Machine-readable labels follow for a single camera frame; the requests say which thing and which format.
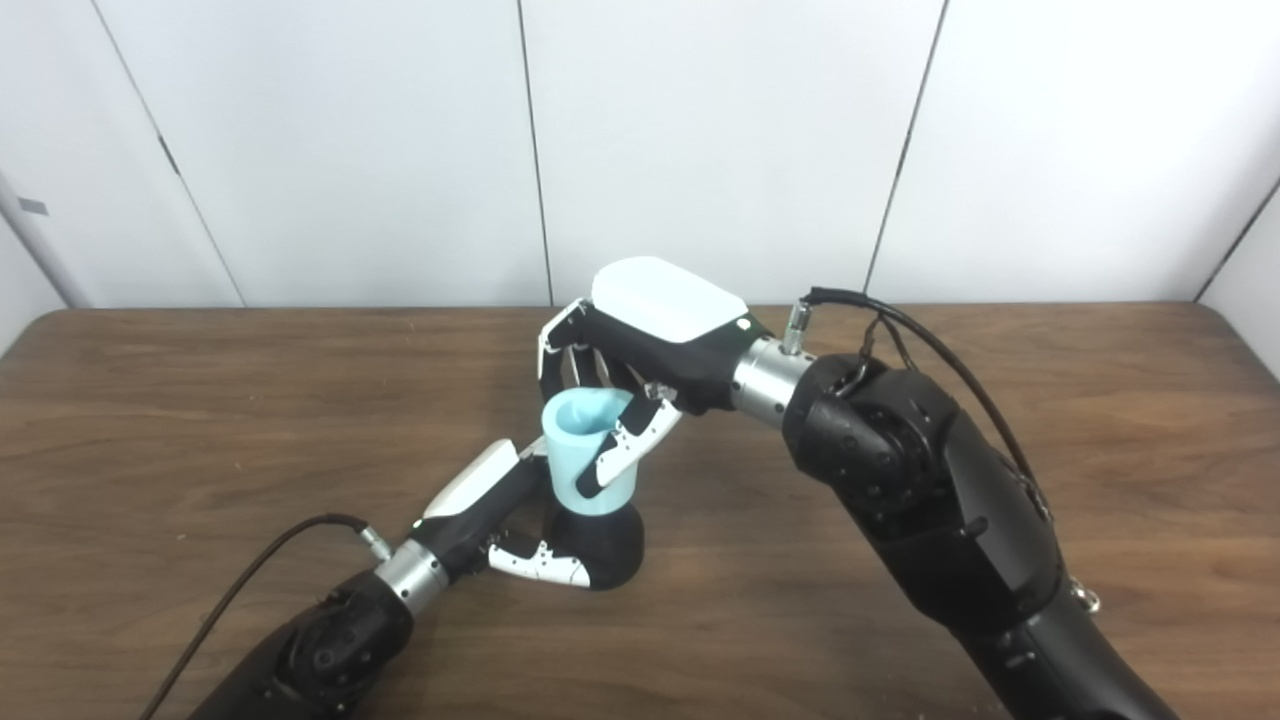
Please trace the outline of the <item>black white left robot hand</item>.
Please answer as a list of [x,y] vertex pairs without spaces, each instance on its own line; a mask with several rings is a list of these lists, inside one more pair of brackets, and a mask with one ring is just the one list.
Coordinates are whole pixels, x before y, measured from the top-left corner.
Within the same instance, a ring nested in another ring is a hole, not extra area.
[[445,583],[495,569],[535,582],[588,588],[581,560],[557,553],[548,539],[503,529],[503,523],[535,492],[548,488],[547,442],[536,438],[517,450],[513,441],[488,446],[426,506],[410,532],[443,571]]

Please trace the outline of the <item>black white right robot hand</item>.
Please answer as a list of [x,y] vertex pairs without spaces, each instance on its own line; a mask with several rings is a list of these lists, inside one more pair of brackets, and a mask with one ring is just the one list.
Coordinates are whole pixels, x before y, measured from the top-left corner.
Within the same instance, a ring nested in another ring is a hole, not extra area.
[[654,450],[684,414],[732,407],[740,359],[764,325],[737,296],[659,258],[626,258],[602,268],[589,293],[561,309],[538,337],[544,401],[564,392],[570,361],[581,387],[604,378],[630,393],[614,427],[573,474],[594,498]]

